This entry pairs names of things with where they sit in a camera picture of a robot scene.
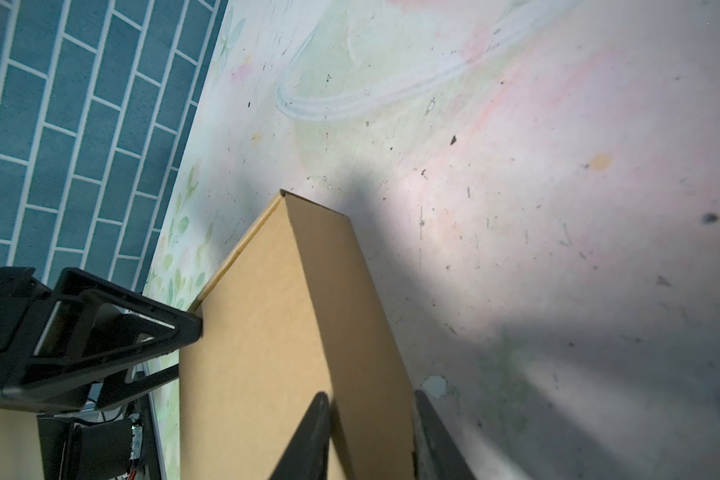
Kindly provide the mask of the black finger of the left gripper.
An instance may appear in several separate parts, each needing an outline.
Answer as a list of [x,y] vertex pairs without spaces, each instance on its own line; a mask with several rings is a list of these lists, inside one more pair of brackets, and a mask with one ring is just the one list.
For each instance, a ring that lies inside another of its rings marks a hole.
[[53,369],[31,390],[72,390],[197,342],[202,320],[76,268],[52,294]]

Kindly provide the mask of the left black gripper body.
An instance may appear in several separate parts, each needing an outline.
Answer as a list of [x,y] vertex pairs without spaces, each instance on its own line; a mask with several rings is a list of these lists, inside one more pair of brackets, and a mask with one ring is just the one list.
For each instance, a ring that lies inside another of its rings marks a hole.
[[47,395],[30,385],[44,383],[53,369],[48,338],[53,290],[34,278],[33,267],[0,267],[0,408],[47,414]]

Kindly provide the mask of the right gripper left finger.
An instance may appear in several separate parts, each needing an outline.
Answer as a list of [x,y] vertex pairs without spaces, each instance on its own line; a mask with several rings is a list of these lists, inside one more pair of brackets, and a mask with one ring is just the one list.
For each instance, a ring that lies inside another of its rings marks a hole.
[[277,463],[271,480],[326,480],[331,416],[328,395],[318,392]]

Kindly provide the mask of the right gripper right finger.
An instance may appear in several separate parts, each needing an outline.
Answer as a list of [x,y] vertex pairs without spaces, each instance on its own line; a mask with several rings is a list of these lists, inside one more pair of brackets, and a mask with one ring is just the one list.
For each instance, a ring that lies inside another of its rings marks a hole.
[[413,432],[416,479],[476,479],[423,390],[414,392]]

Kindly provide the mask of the brown cardboard box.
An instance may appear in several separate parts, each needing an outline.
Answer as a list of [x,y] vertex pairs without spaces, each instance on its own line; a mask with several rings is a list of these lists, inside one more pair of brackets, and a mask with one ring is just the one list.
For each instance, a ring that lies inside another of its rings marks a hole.
[[347,216],[277,193],[192,307],[182,478],[268,478],[321,392],[329,478],[413,477],[413,388]]

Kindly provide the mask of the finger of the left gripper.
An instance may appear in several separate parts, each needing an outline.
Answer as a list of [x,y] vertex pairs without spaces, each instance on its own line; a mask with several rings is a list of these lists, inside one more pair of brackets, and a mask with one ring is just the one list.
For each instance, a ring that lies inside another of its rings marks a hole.
[[106,376],[94,402],[97,411],[109,411],[126,406],[179,377],[179,365],[141,376],[131,368]]

